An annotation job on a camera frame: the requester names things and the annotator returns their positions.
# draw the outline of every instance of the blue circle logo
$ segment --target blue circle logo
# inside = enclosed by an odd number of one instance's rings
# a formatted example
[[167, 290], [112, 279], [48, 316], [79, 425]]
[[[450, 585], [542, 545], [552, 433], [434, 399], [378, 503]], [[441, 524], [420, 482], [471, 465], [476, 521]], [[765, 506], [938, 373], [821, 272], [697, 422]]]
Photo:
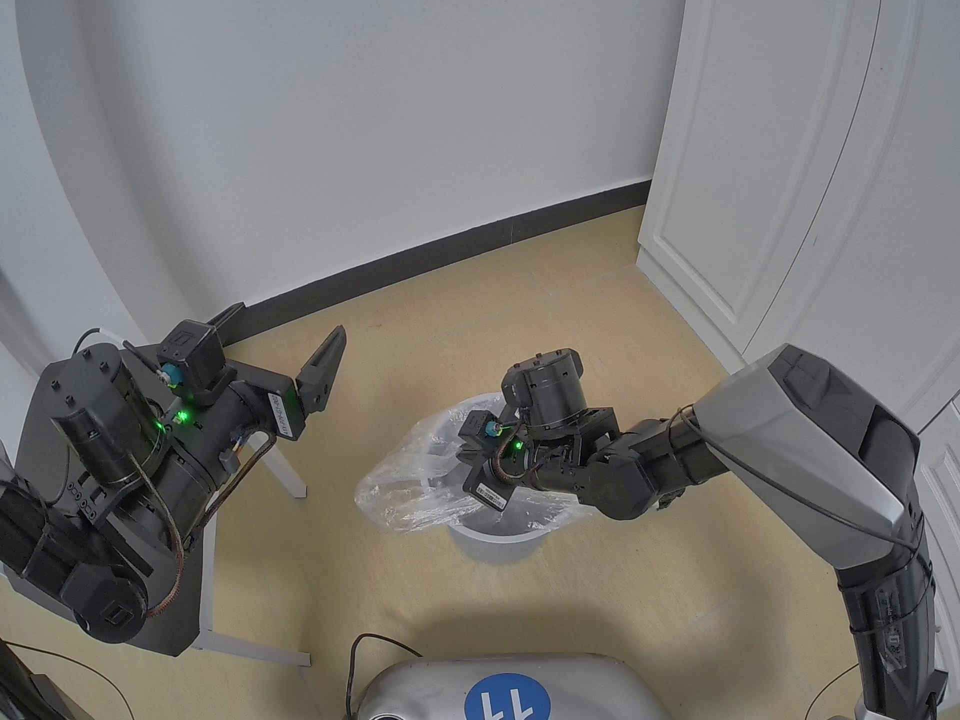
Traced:
[[466, 694], [463, 714], [466, 720], [548, 720], [550, 695], [526, 675], [490, 675]]

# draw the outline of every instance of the plastic bag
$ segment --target plastic bag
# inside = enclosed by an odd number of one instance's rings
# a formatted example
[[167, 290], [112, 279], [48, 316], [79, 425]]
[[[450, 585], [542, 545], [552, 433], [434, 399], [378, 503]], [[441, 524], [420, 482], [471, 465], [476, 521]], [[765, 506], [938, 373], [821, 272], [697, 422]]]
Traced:
[[466, 524], [483, 533], [513, 535], [552, 531], [596, 514], [571, 493], [519, 487], [502, 513], [464, 493], [470, 467], [456, 457], [457, 433], [476, 408], [499, 416], [503, 394], [479, 394], [420, 421], [360, 481], [354, 501], [377, 525], [397, 533], [436, 525]]

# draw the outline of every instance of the barcode label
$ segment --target barcode label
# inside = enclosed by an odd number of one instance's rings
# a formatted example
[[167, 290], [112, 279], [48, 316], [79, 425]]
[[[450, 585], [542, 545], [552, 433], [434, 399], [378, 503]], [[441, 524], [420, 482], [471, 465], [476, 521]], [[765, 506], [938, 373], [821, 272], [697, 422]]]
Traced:
[[485, 486], [483, 483], [477, 483], [477, 496], [485, 498], [486, 501], [501, 512], [507, 506], [507, 499], [497, 493], [492, 487]]
[[290, 429], [290, 419], [287, 418], [287, 409], [283, 407], [283, 398], [279, 394], [268, 391], [270, 396], [270, 408], [273, 409], [273, 418], [276, 419], [276, 428], [285, 438], [293, 438], [293, 430]]

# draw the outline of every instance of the white cabinet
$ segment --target white cabinet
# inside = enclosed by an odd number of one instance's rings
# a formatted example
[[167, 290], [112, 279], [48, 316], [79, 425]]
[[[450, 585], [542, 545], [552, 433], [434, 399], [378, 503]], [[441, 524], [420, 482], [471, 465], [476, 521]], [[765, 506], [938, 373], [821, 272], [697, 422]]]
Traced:
[[944, 703], [960, 703], [960, 413], [950, 403], [919, 436], [917, 491], [937, 581], [937, 666], [949, 672]]
[[[807, 0], [829, 23], [766, 18], [751, 61], [690, 1], [640, 268], [728, 370], [789, 341], [921, 429], [960, 390], [960, 0]], [[811, 101], [784, 67], [817, 40]], [[727, 43], [750, 78], [718, 97]]]
[[736, 367], [796, 257], [857, 108], [880, 0], [686, 0], [640, 233]]

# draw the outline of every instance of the floor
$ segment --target floor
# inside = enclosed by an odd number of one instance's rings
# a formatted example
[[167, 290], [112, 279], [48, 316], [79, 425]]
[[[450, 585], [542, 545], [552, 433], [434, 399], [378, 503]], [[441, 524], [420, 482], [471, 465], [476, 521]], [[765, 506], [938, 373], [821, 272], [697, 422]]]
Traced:
[[[381, 532], [354, 488], [414, 423], [498, 389], [514, 362], [582, 355], [583, 387], [621, 426], [670, 414], [725, 374], [634, 266], [642, 209], [501, 248], [367, 294], [236, 345], [231, 356], [295, 375], [338, 324], [348, 345], [324, 414], [282, 450], [309, 487], [295, 503], [255, 470], [222, 509], [217, 629], [308, 651], [297, 670], [190, 651], [106, 646], [0, 584], [0, 631], [106, 672], [138, 720], [343, 716], [348, 653], [374, 631], [436, 658], [603, 653], [631, 665], [677, 720], [803, 718], [855, 662], [834, 576], [732, 475], [669, 510], [552, 534], [533, 557], [475, 563], [448, 534]], [[402, 657], [366, 643], [358, 685]], [[124, 716], [108, 687], [27, 656], [98, 720]], [[856, 672], [812, 718], [853, 714]]]

